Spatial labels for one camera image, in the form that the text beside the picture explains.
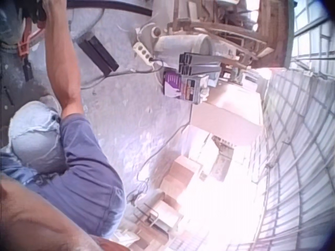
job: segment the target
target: white container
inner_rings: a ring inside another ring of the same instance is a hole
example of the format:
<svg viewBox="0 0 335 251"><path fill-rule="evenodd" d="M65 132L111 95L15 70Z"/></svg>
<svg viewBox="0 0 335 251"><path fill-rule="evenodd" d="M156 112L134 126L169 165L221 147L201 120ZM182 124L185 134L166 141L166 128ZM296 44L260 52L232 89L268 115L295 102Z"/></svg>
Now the white container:
<svg viewBox="0 0 335 251"><path fill-rule="evenodd" d="M161 36L154 46L155 57L174 69L178 69L179 56L185 52L212 55L210 37L205 34Z"/></svg>

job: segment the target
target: hand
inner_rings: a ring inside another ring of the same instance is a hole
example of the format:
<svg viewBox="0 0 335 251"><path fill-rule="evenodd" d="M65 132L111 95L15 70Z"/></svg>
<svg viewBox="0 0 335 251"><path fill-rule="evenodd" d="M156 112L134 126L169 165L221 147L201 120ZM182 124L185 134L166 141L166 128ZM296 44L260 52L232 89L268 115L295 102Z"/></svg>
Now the hand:
<svg viewBox="0 0 335 251"><path fill-rule="evenodd" d="M66 4L66 0L43 0L43 9L49 17L54 12L66 12Z"/></svg>

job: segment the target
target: wire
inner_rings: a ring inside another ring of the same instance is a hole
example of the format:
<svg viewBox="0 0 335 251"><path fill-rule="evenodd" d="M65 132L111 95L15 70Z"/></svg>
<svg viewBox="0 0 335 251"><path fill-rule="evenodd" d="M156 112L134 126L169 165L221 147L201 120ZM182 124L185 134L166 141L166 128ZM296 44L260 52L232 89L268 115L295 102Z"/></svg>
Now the wire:
<svg viewBox="0 0 335 251"><path fill-rule="evenodd" d="M149 189L149 181L150 178L146 178L145 180L139 179L139 174L143 170L143 168L150 162L154 157L156 157L173 139L174 137L179 133L180 130L186 129L186 127L189 126L191 123L191 119L189 119L188 123L180 126L174 134L154 153L152 154L141 166L140 170L137 172L136 180L140 182L140 184L137 186L137 188L127 195L127 203L131 203L133 206L135 206L136 201L138 198L142 195L147 193Z"/></svg>
<svg viewBox="0 0 335 251"><path fill-rule="evenodd" d="M128 71L124 71L124 72L110 73L108 76L99 76L99 77L96 77L96 78L92 79L91 81L89 81L89 83L98 81L97 83L85 84L81 87L81 90L91 89L91 88L97 86L98 84L100 84L102 81L104 81L105 79L107 79L109 77L116 77L116 76L130 75L130 74L149 74L149 73L159 72L161 69L164 68L164 62L161 59L151 59L151 61L160 61L162 63L162 65L156 70L148 70L148 71L128 70Z"/></svg>

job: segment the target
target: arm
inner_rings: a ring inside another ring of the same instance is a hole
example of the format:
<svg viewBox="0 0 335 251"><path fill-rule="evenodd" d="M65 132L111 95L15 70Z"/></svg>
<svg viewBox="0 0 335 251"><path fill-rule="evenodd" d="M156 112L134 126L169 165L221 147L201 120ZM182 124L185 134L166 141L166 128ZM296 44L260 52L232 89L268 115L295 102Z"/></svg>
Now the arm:
<svg viewBox="0 0 335 251"><path fill-rule="evenodd" d="M47 14L46 60L53 92L62 107L62 118L84 113L80 94L80 71L68 28L66 0L43 0Z"/></svg>

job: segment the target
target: black hose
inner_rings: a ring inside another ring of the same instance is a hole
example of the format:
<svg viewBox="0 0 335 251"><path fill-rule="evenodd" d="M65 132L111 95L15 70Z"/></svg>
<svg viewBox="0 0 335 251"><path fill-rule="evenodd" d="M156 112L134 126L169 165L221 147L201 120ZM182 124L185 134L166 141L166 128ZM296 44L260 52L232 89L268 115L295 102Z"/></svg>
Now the black hose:
<svg viewBox="0 0 335 251"><path fill-rule="evenodd" d="M68 0L68 9L73 8L102 8L102 9L117 9L126 12L133 12L145 16L152 16L152 10L128 3L110 0Z"/></svg>

